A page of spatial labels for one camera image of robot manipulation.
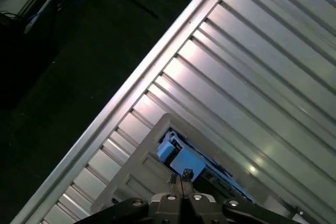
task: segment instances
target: black equipment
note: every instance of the black equipment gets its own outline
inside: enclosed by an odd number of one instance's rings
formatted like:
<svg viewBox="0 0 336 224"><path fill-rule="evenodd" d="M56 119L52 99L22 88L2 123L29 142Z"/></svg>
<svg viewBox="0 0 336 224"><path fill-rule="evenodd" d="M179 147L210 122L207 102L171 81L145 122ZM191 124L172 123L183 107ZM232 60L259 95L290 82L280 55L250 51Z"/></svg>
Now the black equipment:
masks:
<svg viewBox="0 0 336 224"><path fill-rule="evenodd" d="M124 200L77 224L298 224L240 197L219 204L213 196L196 192L192 178L190 169L183 176L172 174L169 193L154 195L150 203Z"/></svg>

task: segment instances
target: corrugated metal panel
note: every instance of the corrugated metal panel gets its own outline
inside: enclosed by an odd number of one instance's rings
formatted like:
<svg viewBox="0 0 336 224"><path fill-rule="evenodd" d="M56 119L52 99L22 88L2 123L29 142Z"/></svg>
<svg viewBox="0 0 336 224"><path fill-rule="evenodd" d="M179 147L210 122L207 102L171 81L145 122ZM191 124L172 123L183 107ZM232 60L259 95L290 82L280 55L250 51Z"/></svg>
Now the corrugated metal panel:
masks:
<svg viewBox="0 0 336 224"><path fill-rule="evenodd" d="M55 213L86 215L166 112L287 203L336 223L335 17L336 0L193 0L65 157L66 175L52 174L60 183L27 223L55 203L49 224Z"/></svg>

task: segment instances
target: screw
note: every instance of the screw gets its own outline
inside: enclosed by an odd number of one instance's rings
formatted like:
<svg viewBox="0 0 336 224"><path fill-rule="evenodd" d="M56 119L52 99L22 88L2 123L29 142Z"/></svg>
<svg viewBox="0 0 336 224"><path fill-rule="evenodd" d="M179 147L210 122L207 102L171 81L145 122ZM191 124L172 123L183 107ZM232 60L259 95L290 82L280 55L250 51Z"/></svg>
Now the screw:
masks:
<svg viewBox="0 0 336 224"><path fill-rule="evenodd" d="M176 199L176 196L175 196L175 195L169 195L169 196L167 197L167 199L169 199L169 200L175 200L175 199Z"/></svg>
<svg viewBox="0 0 336 224"><path fill-rule="evenodd" d="M202 195L195 194L193 198L194 198L195 200L201 200Z"/></svg>
<svg viewBox="0 0 336 224"><path fill-rule="evenodd" d="M142 205L142 201L140 200L136 200L135 202L133 202L133 206L138 207Z"/></svg>
<svg viewBox="0 0 336 224"><path fill-rule="evenodd" d="M230 204L231 206L233 206L233 207L236 207L236 206L239 205L239 203L238 203L237 201L235 201L235 200L231 200L231 201L229 202L229 204Z"/></svg>

